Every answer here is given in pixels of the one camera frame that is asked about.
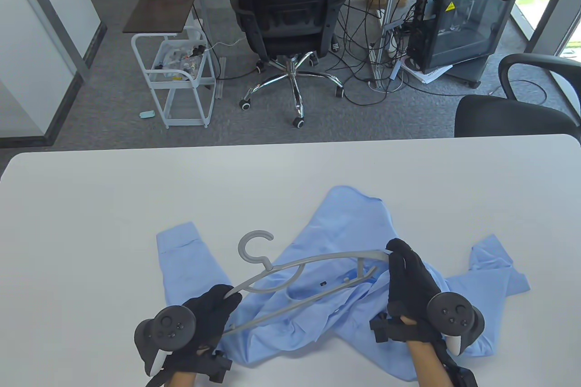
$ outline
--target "white desk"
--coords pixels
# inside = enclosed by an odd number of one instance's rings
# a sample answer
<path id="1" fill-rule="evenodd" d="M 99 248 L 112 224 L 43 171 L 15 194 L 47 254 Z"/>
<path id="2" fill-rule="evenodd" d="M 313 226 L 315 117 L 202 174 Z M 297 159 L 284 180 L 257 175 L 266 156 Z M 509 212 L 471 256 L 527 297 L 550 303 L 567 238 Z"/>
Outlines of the white desk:
<path id="1" fill-rule="evenodd" d="M 144 387 L 133 331 L 164 306 L 156 233 L 194 221 L 237 284 L 261 268 L 238 258 L 243 234 L 273 232 L 249 252 L 276 257 L 348 184 L 382 198 L 444 275 L 495 233 L 529 277 L 507 299 L 497 356 L 465 363 L 480 387 L 577 385 L 580 174 L 569 136 L 17 155 L 0 181 L 3 383 Z M 340 339 L 301 354 L 235 365 L 224 386 L 410 385 Z"/>

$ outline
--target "black chair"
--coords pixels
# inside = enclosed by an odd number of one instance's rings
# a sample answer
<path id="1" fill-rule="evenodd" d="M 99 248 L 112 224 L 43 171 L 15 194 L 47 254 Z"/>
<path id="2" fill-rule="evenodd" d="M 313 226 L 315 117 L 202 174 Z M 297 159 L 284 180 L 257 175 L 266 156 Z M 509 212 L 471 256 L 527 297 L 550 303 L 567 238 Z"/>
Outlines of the black chair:
<path id="1" fill-rule="evenodd" d="M 581 63 L 542 54 L 511 54 L 500 61 L 498 77 L 507 98 L 466 95 L 456 109 L 455 137 L 514 136 L 522 134 L 569 134 L 581 139 L 581 130 L 564 113 L 517 101 L 508 81 L 514 64 L 539 66 L 567 80 L 581 101 Z"/>
<path id="2" fill-rule="evenodd" d="M 230 0 L 236 12 L 238 25 L 252 51 L 260 60 L 282 73 L 251 88 L 240 102 L 243 110 L 251 107 L 251 95 L 259 89 L 288 78 L 295 99 L 298 116 L 293 125 L 305 123 L 303 100 L 297 86 L 297 76 L 327 78 L 336 84 L 335 96 L 343 97 L 343 84 L 331 74 L 299 71 L 309 59 L 318 63 L 329 49 L 337 16 L 345 0 Z M 277 57 L 284 57 L 284 64 Z"/>

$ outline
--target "hand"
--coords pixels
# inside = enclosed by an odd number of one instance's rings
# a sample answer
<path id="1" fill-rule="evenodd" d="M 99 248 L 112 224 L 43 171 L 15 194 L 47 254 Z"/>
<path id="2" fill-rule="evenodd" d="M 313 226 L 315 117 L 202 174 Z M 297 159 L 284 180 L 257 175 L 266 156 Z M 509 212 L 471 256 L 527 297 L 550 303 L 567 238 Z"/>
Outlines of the hand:
<path id="1" fill-rule="evenodd" d="M 213 350 L 218 345 L 224 334 L 228 317 L 242 300 L 240 293 L 232 294 L 224 299 L 231 289 L 230 285 L 218 284 L 199 298 L 191 298 L 183 304 L 196 317 L 196 331 L 187 345 L 166 358 L 164 369 L 173 368 L 182 372 L 194 372 L 187 368 L 194 366 L 193 362 L 203 352 L 208 349 Z"/>
<path id="2" fill-rule="evenodd" d="M 428 323 L 426 308 L 440 288 L 408 244 L 392 239 L 386 246 L 389 255 L 388 313 L 392 317 L 405 316 L 417 323 Z"/>

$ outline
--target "vr controller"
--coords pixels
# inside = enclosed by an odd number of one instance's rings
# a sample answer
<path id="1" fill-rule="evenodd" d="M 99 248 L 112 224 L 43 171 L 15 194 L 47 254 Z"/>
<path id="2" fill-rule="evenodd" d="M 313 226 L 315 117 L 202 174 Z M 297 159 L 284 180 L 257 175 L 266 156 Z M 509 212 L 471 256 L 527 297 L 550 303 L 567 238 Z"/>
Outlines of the vr controller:
<path id="1" fill-rule="evenodd" d="M 473 344 L 484 331 L 484 316 L 461 294 L 442 292 L 436 294 L 427 306 L 428 320 L 431 325 L 444 335 L 448 351 L 459 356 Z M 375 333 L 377 343 L 407 341 L 409 328 L 394 323 L 386 315 L 370 321 L 369 326 Z"/>
<path id="2" fill-rule="evenodd" d="M 196 317 L 182 305 L 166 307 L 153 319 L 141 321 L 135 329 L 134 340 L 148 377 L 157 375 L 166 357 L 187 345 L 195 331 Z M 196 373 L 209 375 L 210 381 L 222 383 L 232 367 L 232 360 L 220 351 L 207 351 L 198 357 L 196 365 Z"/>

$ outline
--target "chair armrest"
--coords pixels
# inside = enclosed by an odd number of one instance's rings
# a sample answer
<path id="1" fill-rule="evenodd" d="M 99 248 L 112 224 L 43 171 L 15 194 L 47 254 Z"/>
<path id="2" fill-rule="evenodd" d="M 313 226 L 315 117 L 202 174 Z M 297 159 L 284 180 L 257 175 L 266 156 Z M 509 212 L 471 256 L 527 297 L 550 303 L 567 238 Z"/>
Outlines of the chair armrest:
<path id="1" fill-rule="evenodd" d="M 517 99 L 512 90 L 510 82 L 508 81 L 508 70 L 514 64 L 538 66 L 563 76 L 563 78 L 567 80 L 571 86 L 573 86 L 575 92 L 577 93 L 577 98 L 579 98 L 579 101 L 581 101 L 580 62 L 546 54 L 509 54 L 498 64 L 498 78 L 508 99 Z"/>

